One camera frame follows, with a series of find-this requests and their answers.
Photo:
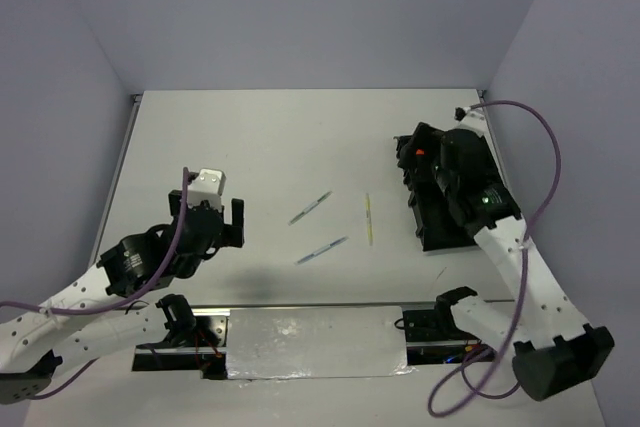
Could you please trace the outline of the blue thin pen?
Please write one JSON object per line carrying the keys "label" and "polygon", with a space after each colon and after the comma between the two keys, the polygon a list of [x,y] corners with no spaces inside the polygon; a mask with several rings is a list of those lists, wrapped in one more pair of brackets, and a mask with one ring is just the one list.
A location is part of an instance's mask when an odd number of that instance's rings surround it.
{"label": "blue thin pen", "polygon": [[339,239],[336,239],[336,240],[334,240],[334,241],[332,241],[332,242],[330,242],[330,243],[328,243],[328,244],[316,249],[315,251],[303,256],[302,258],[298,259],[295,262],[295,264],[296,265],[302,265],[302,264],[304,264],[306,262],[309,262],[309,261],[313,260],[314,258],[317,258],[317,257],[323,255],[324,253],[334,249],[335,247],[340,246],[341,244],[346,242],[348,239],[349,239],[348,236],[343,236],[343,237],[341,237]]}

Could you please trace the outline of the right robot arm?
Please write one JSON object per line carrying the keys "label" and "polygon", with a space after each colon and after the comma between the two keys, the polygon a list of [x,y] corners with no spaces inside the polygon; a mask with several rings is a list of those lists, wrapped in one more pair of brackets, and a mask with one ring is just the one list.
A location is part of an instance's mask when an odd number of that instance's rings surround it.
{"label": "right robot arm", "polygon": [[427,186],[426,224],[444,221],[466,235],[495,265],[515,297],[506,316],[470,287],[436,299],[435,327],[446,338],[468,333],[509,361],[535,401],[596,376],[614,347],[569,300],[531,237],[531,224],[504,184],[486,138],[465,127],[419,124],[397,153],[413,188]]}

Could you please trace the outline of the yellow thin pen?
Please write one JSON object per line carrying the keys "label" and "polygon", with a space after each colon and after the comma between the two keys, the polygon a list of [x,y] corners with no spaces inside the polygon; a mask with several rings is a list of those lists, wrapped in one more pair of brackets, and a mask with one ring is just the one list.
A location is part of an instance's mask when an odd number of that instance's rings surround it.
{"label": "yellow thin pen", "polygon": [[366,214],[366,229],[368,245],[373,246],[373,224],[372,224],[372,211],[371,211],[371,198],[369,193],[365,193],[365,214]]}

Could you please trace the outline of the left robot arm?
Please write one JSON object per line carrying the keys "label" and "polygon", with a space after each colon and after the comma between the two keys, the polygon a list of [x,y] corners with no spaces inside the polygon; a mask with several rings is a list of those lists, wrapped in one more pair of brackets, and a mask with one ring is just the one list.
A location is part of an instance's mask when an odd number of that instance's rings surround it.
{"label": "left robot arm", "polygon": [[212,195],[187,204],[169,195],[169,224],[124,237],[71,285],[38,306],[11,302],[19,315],[1,326],[1,402],[46,398],[59,374],[85,370],[98,358],[133,345],[182,346],[198,330],[186,298],[167,294],[139,310],[134,304],[174,279],[192,277],[202,262],[226,247],[244,244],[241,199],[231,220]]}

